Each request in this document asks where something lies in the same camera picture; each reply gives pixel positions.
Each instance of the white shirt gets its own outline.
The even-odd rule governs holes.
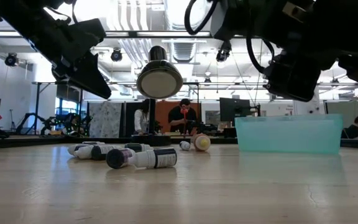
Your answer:
[[[149,113],[143,114],[142,110],[135,111],[135,131],[147,133],[149,127]]]

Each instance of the wooden table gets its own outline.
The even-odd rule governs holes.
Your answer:
[[[66,146],[0,149],[1,223],[358,223],[358,150],[213,145],[171,169],[112,170]]]

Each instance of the black cable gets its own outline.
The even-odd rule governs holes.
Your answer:
[[[74,21],[74,23],[78,23],[78,20],[77,20],[77,17],[75,16],[75,13],[74,13],[74,8],[75,8],[75,4],[77,3],[77,0],[73,0],[73,9],[72,9],[72,13],[73,13],[73,15],[72,15],[72,17],[73,17],[73,21]]]
[[[203,21],[201,22],[201,24],[195,30],[193,30],[193,28],[191,27],[191,24],[190,24],[190,14],[191,14],[191,8],[193,7],[193,5],[196,1],[197,0],[190,0],[189,5],[187,5],[186,12],[185,12],[185,28],[186,28],[187,33],[189,33],[190,35],[196,35],[201,29],[204,28],[206,23],[211,18],[212,13],[215,11],[216,5],[219,2],[219,0],[209,0],[209,1],[212,1],[211,8],[209,9],[208,13],[206,14],[206,16],[203,19]]]
[[[56,13],[56,14],[58,14],[58,15],[65,16],[65,17],[66,17],[65,22],[66,22],[67,24],[71,23],[71,18],[70,18],[70,16],[68,16],[68,15],[66,15],[66,14],[63,14],[63,13],[61,13],[61,12],[58,12],[58,11],[56,11],[54,8],[49,7],[49,6],[47,6],[47,9],[51,10],[52,12],[54,12],[54,13]]]

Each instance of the patterned panel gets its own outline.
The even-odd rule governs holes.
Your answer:
[[[118,138],[122,103],[90,103],[89,113],[93,117],[89,135],[91,138]]]

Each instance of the ceiling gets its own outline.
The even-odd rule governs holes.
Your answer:
[[[109,6],[112,2],[117,1],[117,13],[114,13]],[[141,18],[141,4],[145,1],[146,4],[146,20]],[[173,29],[171,24],[167,22],[166,13],[165,13],[165,3],[172,2],[171,11],[168,14],[170,21],[182,21],[184,16],[184,9],[187,6],[188,0],[78,0],[76,5],[76,15],[79,20],[87,20],[93,17],[99,17],[103,23],[105,30],[114,30],[116,26],[112,25],[114,19],[119,18],[122,29],[126,30],[125,27],[128,27],[130,30],[134,30],[134,26],[130,23],[131,13],[136,12],[137,15],[137,26],[142,24],[142,21],[146,21],[148,29],[150,30],[169,30]],[[131,9],[131,3],[136,5],[135,11]],[[197,17],[208,10],[207,6],[204,9],[194,12],[193,17]],[[123,12],[126,10],[126,22],[128,26],[122,23]],[[65,14],[71,14],[71,6],[61,6],[58,10],[59,12]],[[54,18],[64,18],[63,16],[53,15]],[[210,23],[208,23],[203,30],[208,31],[210,28]],[[12,27],[6,22],[0,22],[0,30],[12,30]],[[164,46],[168,52],[168,57],[174,54],[171,44],[165,43],[170,40],[166,39],[150,39],[151,45],[161,45]],[[195,80],[203,81],[205,78],[205,73],[211,73],[211,79],[213,82],[241,82],[240,74],[248,82],[257,82],[258,77],[260,77],[258,71],[252,66],[247,48],[244,39],[232,39],[232,54],[226,60],[223,67],[219,66],[216,63],[215,57],[218,51],[218,48],[221,46],[222,42],[220,40],[214,39],[197,39],[200,43],[197,43],[194,46],[193,60],[188,64],[179,64],[177,65],[178,69],[181,71],[181,74],[188,82],[193,82]],[[102,43],[92,49],[93,53],[99,53],[99,64],[104,67],[107,71],[111,73],[111,77],[115,81],[125,81],[130,82],[135,80],[135,75],[139,70],[134,65],[133,61],[129,58],[127,52],[124,49],[121,49],[123,53],[123,58],[120,62],[112,62],[110,59],[111,52],[113,48],[123,47],[118,39],[105,39]],[[271,59],[271,55],[267,47],[262,44],[262,41],[255,39],[252,41],[252,47],[255,52],[255,56],[260,60],[261,65],[266,66]],[[10,38],[0,38],[0,56],[7,55],[9,52],[16,52],[18,58],[22,62],[27,63],[41,63],[44,61],[43,57],[34,52],[29,47],[29,44],[24,39],[10,39]],[[339,68],[338,65],[334,65],[330,70],[324,71],[321,74],[320,81],[329,82],[333,77],[340,77],[345,74],[346,71],[342,68]],[[341,82],[351,82],[346,77],[342,78]]]

